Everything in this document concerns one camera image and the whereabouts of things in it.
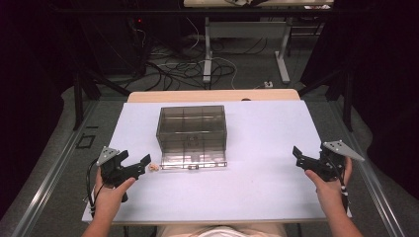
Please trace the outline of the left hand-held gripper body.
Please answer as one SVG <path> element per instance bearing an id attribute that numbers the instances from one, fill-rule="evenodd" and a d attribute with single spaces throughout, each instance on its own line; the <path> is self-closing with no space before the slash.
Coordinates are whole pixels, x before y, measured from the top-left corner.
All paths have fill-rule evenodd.
<path id="1" fill-rule="evenodd" d="M 101 168 L 102 181 L 106 186 L 117 188 L 129 178 L 137 178 L 131 167 L 124 167 L 116 162 L 116 157 L 122 151 L 104 147 L 101 151 L 97 165 Z"/>

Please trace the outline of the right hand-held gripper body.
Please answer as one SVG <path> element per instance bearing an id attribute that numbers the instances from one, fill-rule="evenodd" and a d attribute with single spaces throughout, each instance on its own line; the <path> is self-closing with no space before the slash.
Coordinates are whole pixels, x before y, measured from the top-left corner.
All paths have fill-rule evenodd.
<path id="1" fill-rule="evenodd" d="M 320 145 L 320 171 L 318 176 L 325 182 L 339 179 L 346 170 L 346 158 L 364 161 L 365 158 L 342 140 L 323 142 Z"/>

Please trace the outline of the smoky transparent plastic compartment box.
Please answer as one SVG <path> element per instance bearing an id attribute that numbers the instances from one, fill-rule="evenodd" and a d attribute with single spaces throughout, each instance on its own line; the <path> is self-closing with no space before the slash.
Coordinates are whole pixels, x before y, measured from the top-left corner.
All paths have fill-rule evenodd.
<path id="1" fill-rule="evenodd" d="M 224 106 L 166 107 L 156 130 L 162 169 L 226 167 Z"/>

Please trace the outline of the person's right hand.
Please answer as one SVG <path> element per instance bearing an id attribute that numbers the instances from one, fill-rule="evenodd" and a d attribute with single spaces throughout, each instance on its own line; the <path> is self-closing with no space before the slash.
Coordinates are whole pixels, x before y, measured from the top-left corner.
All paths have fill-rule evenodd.
<path id="1" fill-rule="evenodd" d="M 304 174 L 314 183 L 321 209 L 327 218 L 343 215 L 347 217 L 342 202 L 341 183 L 339 180 L 325 182 L 315 172 L 306 170 Z"/>

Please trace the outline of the person's left hand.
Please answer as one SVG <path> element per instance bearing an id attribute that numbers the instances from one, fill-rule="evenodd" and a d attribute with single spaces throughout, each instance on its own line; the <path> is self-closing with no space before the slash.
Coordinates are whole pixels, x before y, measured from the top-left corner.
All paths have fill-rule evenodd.
<path id="1" fill-rule="evenodd" d="M 135 178 L 128 178 L 116 188 L 107 188 L 101 176 L 101 169 L 98 169 L 95 183 L 95 220 L 113 221 L 117 215 L 124 194 L 134 184 Z"/>

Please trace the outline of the black floor socket cover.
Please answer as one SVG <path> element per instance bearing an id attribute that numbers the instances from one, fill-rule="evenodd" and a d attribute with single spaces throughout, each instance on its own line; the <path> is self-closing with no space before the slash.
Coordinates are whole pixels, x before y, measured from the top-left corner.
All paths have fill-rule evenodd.
<path id="1" fill-rule="evenodd" d="M 76 148 L 77 149 L 89 149 L 93 145 L 93 142 L 94 142 L 95 138 L 96 138 L 95 135 L 82 134 L 82 136 L 80 137 L 80 139 L 76 143 Z"/>

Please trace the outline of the white table mat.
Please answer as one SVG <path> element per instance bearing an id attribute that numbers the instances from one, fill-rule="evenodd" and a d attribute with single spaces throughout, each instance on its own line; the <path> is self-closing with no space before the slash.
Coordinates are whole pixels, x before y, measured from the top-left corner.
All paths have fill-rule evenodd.
<path id="1" fill-rule="evenodd" d="M 295 163 L 298 147 L 315 157 L 320 138 L 303 101 L 224 103 L 221 168 L 160 170 L 139 177 L 117 224 L 314 221 L 325 215 L 314 184 Z"/>

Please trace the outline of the black metal stand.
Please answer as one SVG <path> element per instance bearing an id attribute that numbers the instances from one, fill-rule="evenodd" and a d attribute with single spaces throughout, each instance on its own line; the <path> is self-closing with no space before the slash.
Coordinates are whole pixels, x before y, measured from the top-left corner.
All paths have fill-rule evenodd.
<path id="1" fill-rule="evenodd" d="M 303 96 L 308 92 L 317 89 L 319 86 L 331 83 L 331 86 L 326 92 L 326 99 L 328 101 L 337 101 L 340 96 L 343 96 L 343 112 L 342 122 L 345 124 L 349 131 L 353 131 L 352 128 L 352 103 L 353 103 L 353 86 L 354 86 L 354 74 L 351 69 L 338 69 L 324 77 L 315 80 L 312 84 L 305 86 L 298 90 L 298 94 Z"/>
<path id="2" fill-rule="evenodd" d="M 101 98 L 101 92 L 97 83 L 120 93 L 123 96 L 129 96 L 130 91 L 120 87 L 116 83 L 110 81 L 92 69 L 77 65 L 73 70 L 73 88 L 74 88 L 74 107 L 75 107 L 75 124 L 73 129 L 77 130 L 84 121 L 83 95 L 90 100 L 97 101 Z"/>

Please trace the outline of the person's beige trousers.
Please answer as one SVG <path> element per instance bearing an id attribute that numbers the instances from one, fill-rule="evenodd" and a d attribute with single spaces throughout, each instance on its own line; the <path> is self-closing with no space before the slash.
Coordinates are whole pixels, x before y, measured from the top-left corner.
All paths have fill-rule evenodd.
<path id="1" fill-rule="evenodd" d="M 281 223 L 159 226 L 156 237 L 288 237 Z"/>

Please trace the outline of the black cabinet with red light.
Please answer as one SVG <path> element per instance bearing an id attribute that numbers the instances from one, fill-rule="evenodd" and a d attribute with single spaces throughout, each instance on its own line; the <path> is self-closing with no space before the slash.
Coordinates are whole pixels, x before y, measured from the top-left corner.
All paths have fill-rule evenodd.
<path id="1" fill-rule="evenodd" d="M 88 16 L 80 19 L 100 71 L 107 76 L 142 76 L 142 34 L 122 16 Z"/>

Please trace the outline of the white desk with metal legs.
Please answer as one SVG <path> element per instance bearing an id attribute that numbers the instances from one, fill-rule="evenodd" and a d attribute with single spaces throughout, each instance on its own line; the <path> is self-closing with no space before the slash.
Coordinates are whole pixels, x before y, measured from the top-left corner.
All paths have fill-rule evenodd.
<path id="1" fill-rule="evenodd" d="M 250 20 L 250 15 L 246 15 L 246 20 L 233 20 L 233 13 L 239 10 L 329 10 L 334 0 L 184 0 L 184 6 L 194 10 L 231 10 L 225 18 L 220 21 L 218 17 L 205 17 L 205 44 L 206 56 L 204 65 L 203 82 L 209 83 L 212 68 L 212 49 L 210 48 L 212 39 L 279 39 L 280 48 L 275 52 L 280 77 L 285 84 L 291 82 L 285 64 L 285 54 L 288 42 L 291 37 L 293 17 L 281 17 L 279 20 L 261 21 L 259 16 L 255 20 Z"/>

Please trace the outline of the aluminium floor rail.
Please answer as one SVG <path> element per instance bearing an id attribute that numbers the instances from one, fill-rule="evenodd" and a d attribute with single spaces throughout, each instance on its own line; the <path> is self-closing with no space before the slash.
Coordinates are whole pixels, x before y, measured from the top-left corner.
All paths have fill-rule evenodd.
<path id="1" fill-rule="evenodd" d="M 97 106 L 96 101 L 87 103 L 82 111 L 84 119 L 76 130 L 73 129 L 75 117 L 71 106 L 64 107 L 41 158 L 13 202 L 17 219 L 10 237 L 30 236 L 81 138 L 83 125 Z"/>
<path id="2" fill-rule="evenodd" d="M 382 185 L 378 180 L 367 154 L 362 150 L 354 132 L 350 131 L 347 128 L 347 125 L 343 122 L 343 109 L 340 107 L 338 102 L 333 101 L 329 102 L 329 107 L 331 108 L 335 119 L 337 119 L 339 126 L 343 130 L 344 139 L 349 142 L 351 147 L 354 148 L 356 152 L 364 157 L 364 160 L 358 165 L 358 167 L 389 237 L 406 237 L 382 189 Z"/>

